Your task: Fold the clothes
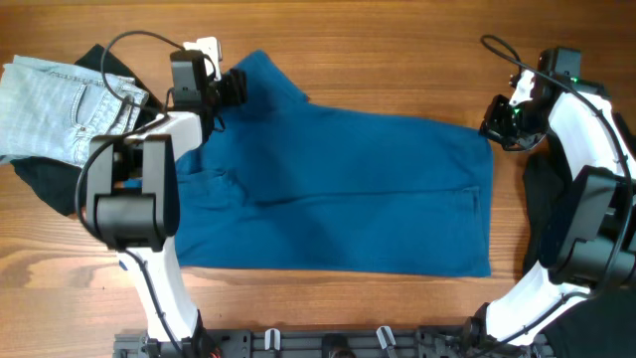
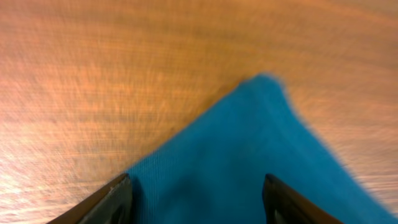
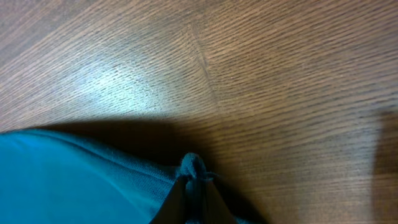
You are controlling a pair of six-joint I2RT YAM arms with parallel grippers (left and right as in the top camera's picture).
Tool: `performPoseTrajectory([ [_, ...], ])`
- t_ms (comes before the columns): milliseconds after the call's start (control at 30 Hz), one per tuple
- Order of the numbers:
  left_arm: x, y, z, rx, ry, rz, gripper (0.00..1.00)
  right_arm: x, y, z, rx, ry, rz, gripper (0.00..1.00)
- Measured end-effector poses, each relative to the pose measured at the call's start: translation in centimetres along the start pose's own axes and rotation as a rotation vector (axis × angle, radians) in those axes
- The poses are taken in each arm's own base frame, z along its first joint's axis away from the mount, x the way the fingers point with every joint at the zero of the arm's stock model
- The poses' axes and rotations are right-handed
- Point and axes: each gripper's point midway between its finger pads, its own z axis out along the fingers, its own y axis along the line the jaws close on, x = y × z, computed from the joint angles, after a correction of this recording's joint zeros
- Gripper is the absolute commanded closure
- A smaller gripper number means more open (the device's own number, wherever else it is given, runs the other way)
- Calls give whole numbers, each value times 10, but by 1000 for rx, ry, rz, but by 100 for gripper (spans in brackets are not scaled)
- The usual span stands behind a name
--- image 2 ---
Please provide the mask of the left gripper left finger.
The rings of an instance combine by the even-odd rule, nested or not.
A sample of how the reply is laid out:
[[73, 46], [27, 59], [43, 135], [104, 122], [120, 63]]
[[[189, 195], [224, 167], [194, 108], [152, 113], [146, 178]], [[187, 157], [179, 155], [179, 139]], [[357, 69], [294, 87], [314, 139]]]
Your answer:
[[49, 224], [127, 224], [132, 203], [131, 180], [121, 174]]

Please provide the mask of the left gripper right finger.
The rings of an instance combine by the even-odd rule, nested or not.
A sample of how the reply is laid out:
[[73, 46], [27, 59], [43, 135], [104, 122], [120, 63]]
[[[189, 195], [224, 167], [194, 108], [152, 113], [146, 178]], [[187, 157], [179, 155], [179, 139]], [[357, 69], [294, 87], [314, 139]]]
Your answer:
[[267, 224], [342, 224], [272, 174], [266, 174], [262, 201]]

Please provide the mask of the blue t-shirt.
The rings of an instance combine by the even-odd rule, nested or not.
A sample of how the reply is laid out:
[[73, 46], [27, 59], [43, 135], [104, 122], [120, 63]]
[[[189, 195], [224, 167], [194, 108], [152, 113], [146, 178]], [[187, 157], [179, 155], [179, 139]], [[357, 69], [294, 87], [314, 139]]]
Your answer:
[[129, 169], [134, 223], [264, 223], [273, 174], [343, 223], [396, 223], [300, 122], [277, 80], [240, 84]]

